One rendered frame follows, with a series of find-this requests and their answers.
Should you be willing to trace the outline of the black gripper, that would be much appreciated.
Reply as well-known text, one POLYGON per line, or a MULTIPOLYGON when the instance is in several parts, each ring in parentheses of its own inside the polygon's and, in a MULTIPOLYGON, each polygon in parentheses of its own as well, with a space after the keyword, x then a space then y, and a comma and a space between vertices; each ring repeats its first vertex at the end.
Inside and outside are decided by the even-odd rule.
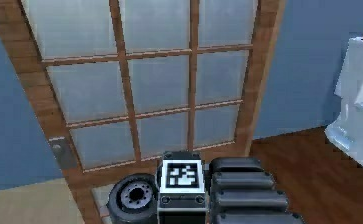
POLYGON ((152 174, 126 176, 108 195, 107 208, 113 224, 157 224, 157 187, 152 174))

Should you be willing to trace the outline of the wooden glass-paned door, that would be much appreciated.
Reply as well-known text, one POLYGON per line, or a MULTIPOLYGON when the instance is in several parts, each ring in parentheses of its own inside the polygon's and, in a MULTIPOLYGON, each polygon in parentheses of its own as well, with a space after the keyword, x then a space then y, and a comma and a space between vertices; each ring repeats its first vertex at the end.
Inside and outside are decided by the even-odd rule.
POLYGON ((0 44, 83 224, 167 151, 247 156, 286 0, 0 0, 0 44))

